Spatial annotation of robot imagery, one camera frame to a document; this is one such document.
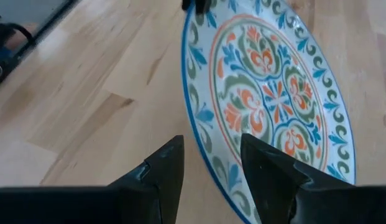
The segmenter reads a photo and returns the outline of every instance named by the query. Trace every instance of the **plate rim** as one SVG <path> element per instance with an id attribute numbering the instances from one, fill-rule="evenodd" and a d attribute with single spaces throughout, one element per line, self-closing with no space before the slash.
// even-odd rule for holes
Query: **plate rim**
<path id="1" fill-rule="evenodd" d="M 350 122 L 350 117 L 349 117 L 349 113 L 348 113 L 348 110 L 346 108 L 346 104 L 345 104 L 345 101 L 344 101 L 344 98 L 342 96 L 342 93 L 341 93 L 341 89 L 339 88 L 339 85 L 338 85 L 338 81 L 336 80 L 336 77 L 333 73 L 333 70 L 331 69 L 331 67 L 329 66 L 329 63 L 328 63 L 328 60 L 327 58 L 325 57 L 324 53 L 323 53 L 323 50 L 321 48 L 321 46 L 317 43 L 317 40 L 315 39 L 315 37 L 313 36 L 313 34 L 309 31 L 309 29 L 307 28 L 306 24 L 301 20 L 300 16 L 296 13 L 295 10 L 293 10 L 291 8 L 291 6 L 286 3 L 284 0 L 279 0 L 279 1 L 283 1 L 284 4 L 286 5 L 287 9 L 294 13 L 294 15 L 300 20 L 300 24 L 303 26 L 303 28 L 307 31 L 307 33 L 310 35 L 311 39 L 314 41 L 314 43 L 318 46 L 318 49 L 319 49 L 319 52 L 320 54 L 323 56 L 323 59 L 325 60 L 328 68 L 329 68 L 329 71 L 333 77 L 333 79 L 335 80 L 335 85 L 336 85 L 336 89 L 338 90 L 338 92 L 340 93 L 340 96 L 341 96 L 341 101 L 342 101 L 342 105 L 346 111 L 346 116 L 347 116 L 347 122 L 349 124 L 349 129 L 350 129 L 350 133 L 351 133 L 351 139 L 352 139 L 352 148 L 353 148 L 353 168 L 354 168 L 354 176 L 353 176 L 353 185 L 356 184 L 357 182 L 357 165 L 356 165 L 356 146 L 355 146 L 355 141 L 354 141 L 354 133 L 353 133 L 353 129 L 351 127 L 351 122 Z M 214 169 L 212 168 L 212 165 L 205 153 L 205 149 L 202 145 L 202 142 L 200 140 L 200 135 L 198 134 L 198 128 L 196 127 L 196 124 L 194 122 L 194 116 L 193 116 L 193 111 L 192 111 L 192 107 L 191 107 L 191 103 L 190 103 L 190 99 L 188 97 L 188 86 L 187 86 L 187 75 L 186 75 L 186 37 L 187 37 L 187 32 L 188 32 L 188 23 L 190 21 L 190 17 L 191 17 L 191 13 L 193 11 L 193 8 L 195 7 L 195 2 L 192 1 L 189 8 L 187 9 L 186 11 L 186 17 L 185 17 L 185 21 L 184 21 L 184 25 L 183 25 L 183 30 L 182 30 L 182 42 L 181 42 L 181 76 L 182 76 L 182 84 L 183 84 L 183 96 L 185 98 L 185 104 L 186 104 L 186 110 L 187 110 L 187 114 L 188 114 L 188 119 L 190 121 L 190 126 L 192 128 L 192 131 L 193 131 L 193 134 L 194 134 L 194 138 L 196 140 L 196 143 L 198 145 L 198 149 L 201 153 L 201 156 L 202 158 L 204 159 L 204 162 L 205 162 L 205 165 L 206 165 L 206 168 L 207 170 L 209 171 L 209 173 L 211 174 L 211 177 L 213 179 L 213 181 L 215 182 L 217 188 L 220 190 L 220 192 L 222 193 L 223 197 L 226 199 L 226 201 L 228 202 L 228 204 L 230 204 L 231 208 L 237 213 L 237 215 L 239 216 L 239 218 L 246 224 L 251 224 L 251 222 L 246 218 L 246 216 L 244 214 L 242 214 L 242 212 L 240 211 L 240 209 L 237 207 L 237 205 L 231 200 L 231 197 L 229 196 L 229 194 L 225 191 L 225 189 L 223 188 L 222 184 L 220 183 L 220 180 L 218 179 L 217 175 L 214 173 Z"/>

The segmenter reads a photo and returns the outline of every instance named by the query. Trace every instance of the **black object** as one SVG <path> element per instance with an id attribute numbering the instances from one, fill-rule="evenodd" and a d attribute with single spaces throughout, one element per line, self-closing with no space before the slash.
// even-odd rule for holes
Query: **black object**
<path id="1" fill-rule="evenodd" d="M 34 48 L 38 41 L 43 39 L 50 29 L 72 9 L 79 0 L 64 0 L 64 2 L 53 9 L 48 19 L 43 23 L 39 30 L 30 34 L 25 28 L 14 23 L 0 23 L 0 48 L 6 41 L 15 34 L 15 29 L 21 31 L 26 37 L 27 42 L 7 57 L 0 58 L 0 84 L 18 66 L 20 61 L 27 55 L 30 49 Z"/>
<path id="2" fill-rule="evenodd" d="M 183 136 L 175 136 L 107 187 L 0 189 L 0 223 L 174 224 L 183 174 Z"/>
<path id="3" fill-rule="evenodd" d="M 250 134 L 241 158 L 262 224 L 386 223 L 386 186 L 355 187 Z"/>
<path id="4" fill-rule="evenodd" d="M 211 0 L 182 0 L 182 9 L 187 11 L 192 2 L 195 2 L 196 14 L 204 14 L 209 10 Z"/>

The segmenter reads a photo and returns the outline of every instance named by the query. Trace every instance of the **wooden surface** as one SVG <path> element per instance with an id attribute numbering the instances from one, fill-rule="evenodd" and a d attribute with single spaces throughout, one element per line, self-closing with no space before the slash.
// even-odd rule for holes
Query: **wooden surface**
<path id="1" fill-rule="evenodd" d="M 386 184 L 386 0 L 289 0 L 348 108 L 358 184 Z M 188 123 L 180 0 L 82 0 L 0 86 L 0 186 L 108 184 L 185 136 L 178 223 L 240 223 Z"/>

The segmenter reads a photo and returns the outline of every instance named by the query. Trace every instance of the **decorative plate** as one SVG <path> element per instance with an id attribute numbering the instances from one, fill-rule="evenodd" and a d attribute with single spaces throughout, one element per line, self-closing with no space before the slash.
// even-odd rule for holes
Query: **decorative plate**
<path id="1" fill-rule="evenodd" d="M 308 29 L 283 0 L 191 6 L 182 40 L 188 115 L 219 189 L 246 223 L 260 223 L 241 167 L 251 133 L 354 184 L 354 145 L 336 80 Z"/>

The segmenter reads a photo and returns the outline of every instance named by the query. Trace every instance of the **wood grain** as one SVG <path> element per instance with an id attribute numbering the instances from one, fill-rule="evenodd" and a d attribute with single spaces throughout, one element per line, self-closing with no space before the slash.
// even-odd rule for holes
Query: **wood grain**
<path id="1" fill-rule="evenodd" d="M 288 0 L 348 109 L 357 183 L 386 184 L 386 0 Z M 241 223 L 186 116 L 180 0 L 82 0 L 0 86 L 0 185 L 101 185 L 185 136 L 178 223 Z"/>

